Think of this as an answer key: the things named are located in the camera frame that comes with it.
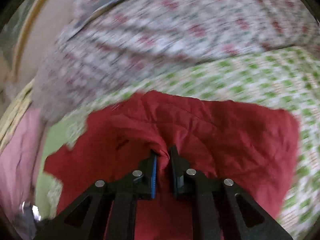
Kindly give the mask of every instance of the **metal screw head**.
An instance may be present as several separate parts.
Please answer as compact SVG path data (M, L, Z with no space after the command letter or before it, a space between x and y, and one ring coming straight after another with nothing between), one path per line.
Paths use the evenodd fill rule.
M188 175L195 175L197 171L195 169L187 169L187 174Z
M139 171L139 170L135 170L133 173L132 173L133 176L135 177L140 177L142 175L142 171Z
M232 186L233 185L233 180L232 179L225 179L223 183L227 186Z
M96 187L103 187L104 184L105 184L105 183L104 183L103 180L97 180L96 183L95 183L95 186L96 186Z

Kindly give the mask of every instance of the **pink fabric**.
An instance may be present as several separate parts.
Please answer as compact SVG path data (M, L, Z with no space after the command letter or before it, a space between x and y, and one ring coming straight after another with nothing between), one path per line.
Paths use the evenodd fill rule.
M0 206L9 221L14 219L20 204L29 200L43 130L40 110L29 107L11 141L0 153Z

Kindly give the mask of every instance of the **green fabric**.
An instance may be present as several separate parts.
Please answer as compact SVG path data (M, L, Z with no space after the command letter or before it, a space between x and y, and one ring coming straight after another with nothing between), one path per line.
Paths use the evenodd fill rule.
M52 143L56 139L51 136L66 133L64 142L73 147L85 132L85 120L90 112L127 99L136 91L158 90L202 100L231 99L287 109L300 121L301 150L296 176L285 197L278 222L294 239L302 239L320 215L319 66L320 62L304 49L292 47L231 57L150 78L105 95L65 116L59 123L61 129L58 131L54 126L55 132L48 135L48 143L55 145L50 153L63 143L61 141L59 146ZM47 185L45 190L54 216L63 185L52 177L47 180Z
M52 184L54 184L53 176L43 172L44 162L46 158L55 153L59 148L68 142L66 136L66 129L68 128L67 122L59 122L52 126L47 134L44 144L43 154L39 168L39 176L36 184L36 206L39 208L39 213L42 218L52 217L52 205L47 196Z

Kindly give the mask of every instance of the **red cloth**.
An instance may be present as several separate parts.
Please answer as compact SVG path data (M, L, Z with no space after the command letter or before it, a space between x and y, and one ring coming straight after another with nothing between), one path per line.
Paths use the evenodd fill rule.
M63 146L45 163L63 182L58 213L97 179L117 180L135 169L153 149L157 194L138 202L138 240L192 239L191 206L174 201L170 190L167 148L173 144L192 168L233 179L273 217L291 185L299 133L284 110L151 91L93 112L87 123L72 150Z

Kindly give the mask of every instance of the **patterned blanket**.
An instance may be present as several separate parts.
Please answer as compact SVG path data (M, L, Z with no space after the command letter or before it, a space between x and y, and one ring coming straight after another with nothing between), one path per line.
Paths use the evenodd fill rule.
M45 157L62 144L73 147L85 131L85 120L90 112L125 100L136 91L158 90L202 100L231 99L283 108L300 121L301 150L294 184L286 195L278 221L294 239L302 239L320 215L319 66L320 61L303 48L291 47L231 57L145 79L80 107L53 126L52 131L66 134L66 139L55 145L54 150L44 153L42 168ZM51 186L40 190L43 184ZM59 181L40 170L37 206L44 201L50 204L47 213L40 209L41 216L55 216L62 187Z
M89 1L78 7L102 0ZM203 62L293 45L320 51L319 28L300 0L125 0L69 39L75 29L62 34L35 79L33 101L51 122Z

